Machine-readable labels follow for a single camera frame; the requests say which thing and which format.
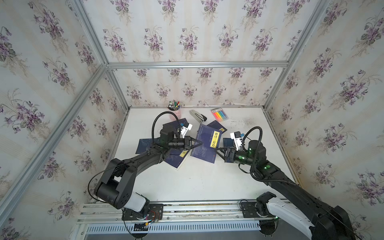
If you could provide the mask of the blue book yellow label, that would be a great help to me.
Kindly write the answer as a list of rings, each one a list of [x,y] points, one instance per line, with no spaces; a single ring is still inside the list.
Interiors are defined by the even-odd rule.
[[[201,141],[202,145],[192,149],[191,156],[214,164],[222,134],[221,130],[200,124],[196,139]]]

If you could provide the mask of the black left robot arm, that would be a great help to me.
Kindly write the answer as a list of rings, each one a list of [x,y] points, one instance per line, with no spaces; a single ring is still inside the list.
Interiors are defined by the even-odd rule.
[[[160,137],[152,138],[151,145],[144,153],[130,159],[111,160],[94,188],[95,197],[118,210],[142,211],[148,200],[133,192],[136,177],[163,162],[172,150],[188,151],[201,146],[202,141],[187,135],[192,127],[192,124],[180,122],[177,122],[176,129],[173,126],[163,127]]]

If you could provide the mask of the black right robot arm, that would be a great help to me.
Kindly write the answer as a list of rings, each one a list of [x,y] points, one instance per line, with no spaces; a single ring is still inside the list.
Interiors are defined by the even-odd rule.
[[[282,219],[310,240],[355,240],[357,235],[347,211],[340,206],[328,205],[292,181],[267,159],[262,134],[259,136],[245,148],[248,135],[234,132],[231,134],[234,146],[217,149],[217,154],[225,162],[249,165],[247,173],[255,181],[271,187],[289,201],[285,203],[276,194],[265,192],[256,199],[256,214],[261,218],[274,216],[277,220]]]

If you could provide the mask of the blue book under left arm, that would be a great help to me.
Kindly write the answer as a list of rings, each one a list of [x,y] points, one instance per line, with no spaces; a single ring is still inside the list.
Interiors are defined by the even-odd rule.
[[[165,162],[175,169],[179,169],[190,150],[170,150]]]

